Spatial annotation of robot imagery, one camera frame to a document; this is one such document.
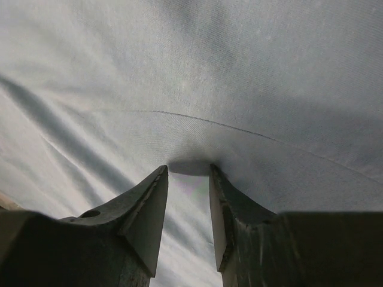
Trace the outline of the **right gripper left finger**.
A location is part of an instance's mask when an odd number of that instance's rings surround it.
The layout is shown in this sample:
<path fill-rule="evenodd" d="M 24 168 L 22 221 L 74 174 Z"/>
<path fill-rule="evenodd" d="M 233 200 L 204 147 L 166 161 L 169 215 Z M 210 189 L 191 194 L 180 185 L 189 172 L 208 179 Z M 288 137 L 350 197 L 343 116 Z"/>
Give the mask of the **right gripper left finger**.
<path fill-rule="evenodd" d="M 155 277 L 168 168 L 84 212 L 1 212 L 2 286 L 148 286 Z"/>

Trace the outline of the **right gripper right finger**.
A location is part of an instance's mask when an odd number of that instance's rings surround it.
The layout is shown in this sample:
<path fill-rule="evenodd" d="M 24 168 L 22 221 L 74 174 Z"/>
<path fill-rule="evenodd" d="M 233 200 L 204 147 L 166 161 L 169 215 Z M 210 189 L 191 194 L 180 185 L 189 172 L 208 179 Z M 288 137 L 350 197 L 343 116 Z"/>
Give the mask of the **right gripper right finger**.
<path fill-rule="evenodd" d="M 382 213 L 273 213 L 210 167 L 215 260 L 224 286 L 381 286 Z"/>

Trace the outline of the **blue t shirt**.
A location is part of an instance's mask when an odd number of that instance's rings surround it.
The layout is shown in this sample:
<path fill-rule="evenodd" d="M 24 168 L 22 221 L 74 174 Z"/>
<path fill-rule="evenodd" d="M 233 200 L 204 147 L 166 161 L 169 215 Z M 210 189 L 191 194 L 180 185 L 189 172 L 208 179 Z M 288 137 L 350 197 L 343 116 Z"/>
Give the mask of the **blue t shirt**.
<path fill-rule="evenodd" d="M 151 285 L 221 286 L 212 163 L 274 212 L 382 210 L 382 2 L 1 2 L 3 196 L 78 216 L 167 165 Z"/>

